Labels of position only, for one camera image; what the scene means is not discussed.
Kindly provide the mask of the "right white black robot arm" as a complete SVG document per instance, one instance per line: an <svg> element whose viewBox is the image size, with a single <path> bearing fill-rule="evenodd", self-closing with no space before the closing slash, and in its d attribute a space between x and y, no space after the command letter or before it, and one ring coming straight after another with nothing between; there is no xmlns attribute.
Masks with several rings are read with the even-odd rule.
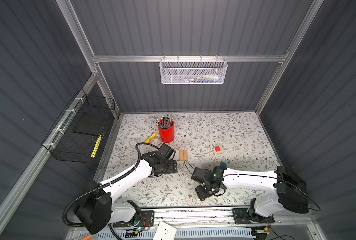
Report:
<svg viewBox="0 0 356 240"><path fill-rule="evenodd" d="M230 169L221 163L212 170L195 168L191 179L199 183L196 193L201 201L220 197L228 189L263 191L261 197L251 200L247 210L247 218L255 223L283 210L297 214L309 212L306 182L284 166L273 171L249 172Z"/></svg>

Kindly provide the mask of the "wood block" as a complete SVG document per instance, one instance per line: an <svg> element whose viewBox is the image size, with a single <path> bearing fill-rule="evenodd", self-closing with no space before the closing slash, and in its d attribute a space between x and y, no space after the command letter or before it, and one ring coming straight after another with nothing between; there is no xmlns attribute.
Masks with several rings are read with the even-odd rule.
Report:
<svg viewBox="0 0 356 240"><path fill-rule="evenodd" d="M188 151L187 150L183 150L183 154L184 154L184 161L188 161Z"/></svg>
<svg viewBox="0 0 356 240"><path fill-rule="evenodd" d="M186 151L185 150L180 150L180 161L185 161L186 160Z"/></svg>

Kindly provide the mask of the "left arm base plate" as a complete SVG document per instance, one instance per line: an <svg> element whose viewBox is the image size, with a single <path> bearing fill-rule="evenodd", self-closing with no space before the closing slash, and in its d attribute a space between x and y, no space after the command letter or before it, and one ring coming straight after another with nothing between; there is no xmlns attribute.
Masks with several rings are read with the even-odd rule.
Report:
<svg viewBox="0 0 356 240"><path fill-rule="evenodd" d="M135 216L129 222L113 223L114 228L138 228L138 227L152 227L154 225L155 211L141 211L140 214Z"/></svg>

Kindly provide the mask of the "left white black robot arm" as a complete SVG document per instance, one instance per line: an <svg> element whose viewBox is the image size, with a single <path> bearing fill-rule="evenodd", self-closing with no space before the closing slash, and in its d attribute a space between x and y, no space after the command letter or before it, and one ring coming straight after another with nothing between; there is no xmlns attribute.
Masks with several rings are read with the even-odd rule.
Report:
<svg viewBox="0 0 356 240"><path fill-rule="evenodd" d="M167 144L153 146L154 151L142 154L135 145L137 160L134 165L117 176L100 182L94 189L73 200L64 210L62 220L71 227L85 227L91 235L106 226L118 223L143 228L142 210L134 201L117 203L116 200L131 187L147 178L177 173L174 160L176 151Z"/></svg>

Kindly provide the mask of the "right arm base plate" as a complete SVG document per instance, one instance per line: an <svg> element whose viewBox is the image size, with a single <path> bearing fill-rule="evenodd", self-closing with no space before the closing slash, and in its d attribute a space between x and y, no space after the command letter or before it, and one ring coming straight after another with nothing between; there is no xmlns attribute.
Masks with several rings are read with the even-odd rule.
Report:
<svg viewBox="0 0 356 240"><path fill-rule="evenodd" d="M232 213L236 224L273 224L275 222L272 215L263 217L251 208L233 208Z"/></svg>

